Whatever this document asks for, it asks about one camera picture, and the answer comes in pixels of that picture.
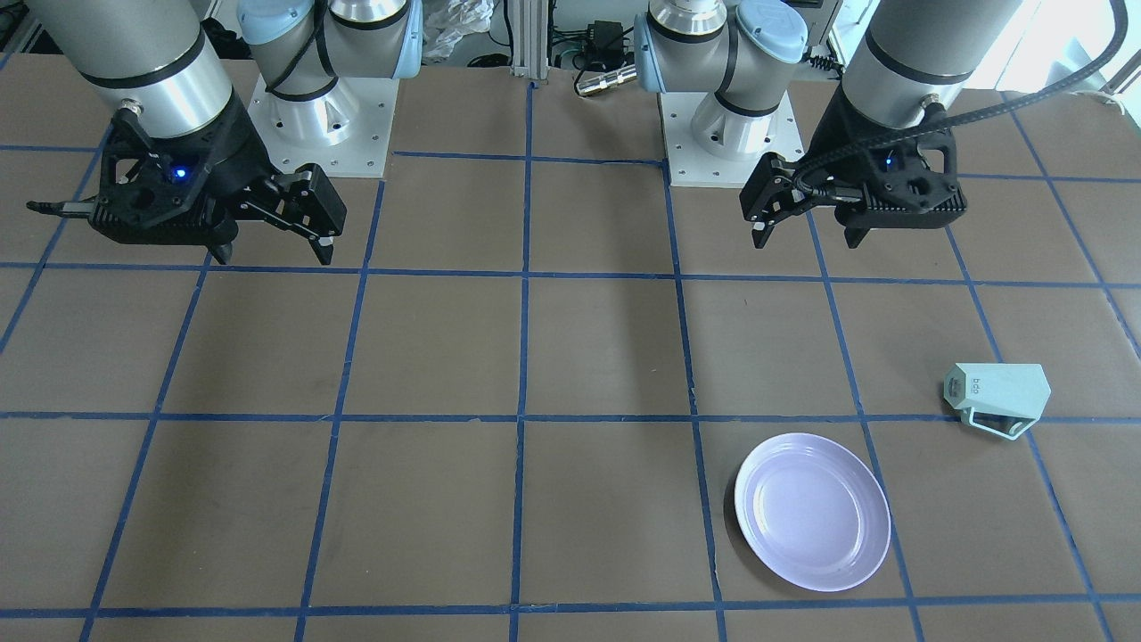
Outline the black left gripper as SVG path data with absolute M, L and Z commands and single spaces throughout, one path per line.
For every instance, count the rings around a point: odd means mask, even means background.
M 919 123 L 946 120 L 939 95 L 928 95 Z M 839 88 L 812 135 L 803 161 L 840 149 L 865 137 L 897 135 L 901 129 L 879 125 L 856 109 Z M 931 166 L 925 152 L 942 159 Z M 845 159 L 831 160 L 793 180 L 795 162 L 778 153 L 764 153 L 739 192 L 743 219 L 751 225 L 753 247 L 766 247 L 784 220 L 806 214 L 811 208 L 832 204 L 843 225 L 847 247 L 859 247 L 871 231 L 934 230 L 968 211 L 965 190 L 958 182 L 956 143 L 949 129 L 920 135 L 900 143 L 869 145 Z

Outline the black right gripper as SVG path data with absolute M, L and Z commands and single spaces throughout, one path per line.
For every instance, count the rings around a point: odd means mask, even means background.
M 103 147 L 88 224 L 115 243 L 205 245 L 230 265 L 238 222 L 265 222 L 309 243 L 323 267 L 345 231 L 347 206 L 323 166 L 278 174 L 238 94 L 191 135 L 146 135 L 140 107 L 122 101 Z

